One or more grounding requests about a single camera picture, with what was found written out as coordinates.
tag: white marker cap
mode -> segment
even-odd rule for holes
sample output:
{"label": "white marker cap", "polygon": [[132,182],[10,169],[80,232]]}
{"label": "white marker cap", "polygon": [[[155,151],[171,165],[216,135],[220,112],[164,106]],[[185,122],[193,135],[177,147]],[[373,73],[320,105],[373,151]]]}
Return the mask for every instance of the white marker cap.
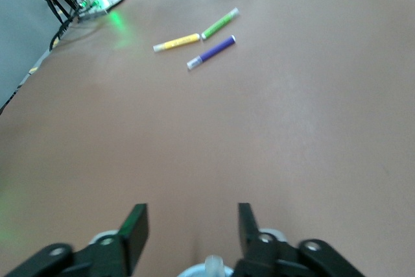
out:
{"label": "white marker cap", "polygon": [[187,68],[191,71],[196,66],[199,66],[201,63],[203,63],[202,59],[200,58],[200,56],[197,56],[196,58],[187,63]]}
{"label": "white marker cap", "polygon": [[164,49],[164,43],[161,43],[159,45],[154,45],[153,50],[154,50],[154,52],[159,52],[159,51],[165,50]]}
{"label": "white marker cap", "polygon": [[239,10],[238,8],[234,8],[231,12],[229,12],[232,16],[232,18],[239,16]]}

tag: tan surface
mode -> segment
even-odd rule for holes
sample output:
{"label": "tan surface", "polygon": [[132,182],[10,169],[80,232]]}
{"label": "tan surface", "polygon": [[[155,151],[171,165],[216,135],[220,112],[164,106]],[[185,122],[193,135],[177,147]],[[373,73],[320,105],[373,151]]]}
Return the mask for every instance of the tan surface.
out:
{"label": "tan surface", "polygon": [[[148,202],[137,276],[241,256],[237,203],[367,276],[415,276],[414,0],[126,0],[0,117],[0,273]],[[205,43],[152,46],[241,16]],[[185,63],[237,44],[188,73]]]}

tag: marker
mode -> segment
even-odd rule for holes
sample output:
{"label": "marker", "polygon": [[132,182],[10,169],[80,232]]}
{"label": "marker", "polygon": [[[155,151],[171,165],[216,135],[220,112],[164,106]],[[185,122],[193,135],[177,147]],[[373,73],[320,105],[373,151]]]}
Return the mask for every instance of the marker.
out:
{"label": "marker", "polygon": [[159,51],[179,47],[181,45],[187,45],[188,43],[198,42],[199,40],[200,40],[199,34],[192,34],[192,35],[188,35],[188,36],[184,36],[181,38],[171,40],[169,42],[161,43],[159,45],[155,45],[153,46],[153,50],[154,52],[159,52]]}
{"label": "marker", "polygon": [[205,30],[202,33],[202,39],[206,40],[210,36],[212,36],[214,33],[216,33],[218,30],[223,28],[226,24],[228,24],[231,20],[236,18],[239,15],[239,10],[237,8],[234,8],[231,12],[226,14],[223,18],[221,18],[219,21],[217,21],[215,24],[210,26],[207,30]]}
{"label": "marker", "polygon": [[188,70],[194,69],[196,66],[199,66],[201,63],[209,60],[212,56],[218,54],[219,52],[225,50],[227,47],[233,45],[235,43],[235,36],[232,35],[228,39],[225,39],[220,44],[214,46],[212,49],[207,50],[205,53],[197,56],[196,58],[192,59],[187,63]]}

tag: purple marker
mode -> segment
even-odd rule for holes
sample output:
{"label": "purple marker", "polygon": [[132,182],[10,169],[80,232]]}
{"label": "purple marker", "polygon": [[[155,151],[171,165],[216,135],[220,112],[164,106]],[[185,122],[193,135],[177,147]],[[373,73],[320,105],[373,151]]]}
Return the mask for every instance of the purple marker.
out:
{"label": "purple marker", "polygon": [[228,39],[225,39],[220,44],[214,46],[212,49],[207,50],[205,53],[202,53],[201,55],[195,57],[193,60],[187,63],[187,68],[191,71],[196,66],[199,66],[201,63],[209,60],[212,56],[218,54],[222,50],[225,50],[230,45],[233,45],[235,43],[235,36],[232,35]]}

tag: yellow marker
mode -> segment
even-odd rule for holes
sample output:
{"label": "yellow marker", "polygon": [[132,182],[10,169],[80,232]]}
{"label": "yellow marker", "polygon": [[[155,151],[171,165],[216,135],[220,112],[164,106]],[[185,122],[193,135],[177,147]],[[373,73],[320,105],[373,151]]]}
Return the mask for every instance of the yellow marker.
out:
{"label": "yellow marker", "polygon": [[175,40],[171,40],[169,42],[161,43],[159,45],[153,46],[154,52],[159,52],[175,47],[179,47],[181,45],[187,45],[188,43],[198,42],[200,40],[199,34],[192,34],[185,37],[177,38]]}

